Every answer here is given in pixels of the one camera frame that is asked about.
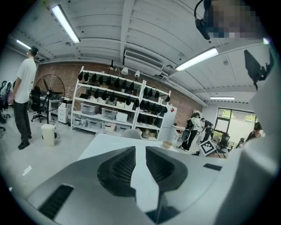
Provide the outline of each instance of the ceiling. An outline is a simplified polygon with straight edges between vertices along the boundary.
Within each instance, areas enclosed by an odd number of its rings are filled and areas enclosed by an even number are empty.
[[[198,0],[45,0],[38,1],[12,32],[8,45],[25,51],[14,39],[39,47],[39,63],[93,61],[122,66],[124,51],[136,50],[164,65],[162,80],[200,104],[210,96],[231,96],[249,102],[255,93],[245,69],[244,50],[261,65],[269,63],[268,45],[261,40],[211,38],[195,27],[193,10]],[[60,4],[81,42],[74,44],[52,15]],[[198,17],[203,4],[197,8]],[[219,56],[185,71],[174,68],[189,58],[216,47]]]

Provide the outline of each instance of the person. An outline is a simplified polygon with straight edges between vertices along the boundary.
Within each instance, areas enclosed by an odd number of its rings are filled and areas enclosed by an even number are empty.
[[[10,102],[14,104],[15,122],[18,131],[21,133],[22,142],[18,146],[19,150],[27,147],[29,145],[29,139],[32,138],[27,114],[27,105],[29,93],[35,78],[36,65],[34,62],[34,56],[37,54],[37,52],[38,48],[35,46],[32,46],[27,52],[27,59],[22,62],[18,70],[14,90],[10,99]]]
[[[261,137],[261,133],[260,130],[262,130],[262,127],[260,125],[260,122],[255,123],[255,127],[254,130],[249,134],[249,136],[247,137],[245,143],[248,140],[254,139],[254,138],[260,138]]]
[[[186,142],[183,142],[181,144],[180,147],[177,148],[181,148],[182,150],[189,152],[190,146],[192,144],[193,139],[195,138],[196,134],[197,134],[197,130],[198,128],[201,126],[200,125],[200,114],[198,112],[193,113],[192,117],[191,117],[191,121],[193,123],[193,127],[191,129],[191,134],[189,139]]]
[[[212,129],[213,129],[213,124],[206,120],[205,118],[201,119],[202,122],[205,122],[205,126],[203,127],[203,130],[201,132],[203,132],[205,130],[205,136],[203,138],[203,141],[201,141],[201,143],[207,141],[212,133]]]

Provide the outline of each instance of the window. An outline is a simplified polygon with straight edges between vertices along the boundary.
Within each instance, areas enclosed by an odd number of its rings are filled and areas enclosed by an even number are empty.
[[[252,112],[219,108],[213,139],[221,139],[226,133],[230,136],[229,146],[235,148],[241,138],[246,139],[253,131],[256,121],[257,117]]]

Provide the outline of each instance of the white t-shirt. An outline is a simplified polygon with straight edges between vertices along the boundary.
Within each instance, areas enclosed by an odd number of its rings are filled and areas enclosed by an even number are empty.
[[[16,103],[26,103],[29,100],[29,93],[35,78],[36,64],[33,59],[25,59],[18,69],[17,77],[20,78],[21,84],[14,98]]]
[[[191,121],[193,123],[193,128],[191,129],[192,131],[198,130],[198,128],[201,126],[200,125],[200,119],[197,117],[192,117]]]

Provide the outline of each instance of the brick wall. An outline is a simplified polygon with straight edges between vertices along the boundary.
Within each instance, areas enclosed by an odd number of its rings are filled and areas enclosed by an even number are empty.
[[[65,86],[65,96],[68,98],[73,97],[77,76],[81,70],[81,67],[84,66],[85,70],[91,70],[96,72],[104,71],[107,73],[108,65],[91,63],[91,62],[61,62],[61,63],[50,63],[39,65],[37,74],[35,77],[35,84],[44,75],[54,74],[57,75],[64,83]],[[113,71],[110,71],[110,74],[117,75]],[[133,75],[127,75],[127,79],[135,80]],[[138,82],[142,82],[143,80],[147,81],[147,85],[151,87],[155,87],[165,92],[171,91],[171,99],[170,104],[177,107],[177,115],[175,119],[175,123],[179,126],[185,126],[186,120],[192,115],[193,110],[198,110],[202,112],[202,106],[195,102],[193,99],[188,96],[182,94],[181,92],[169,87],[161,82],[158,82],[154,79],[151,79],[146,76],[142,76],[138,78]]]

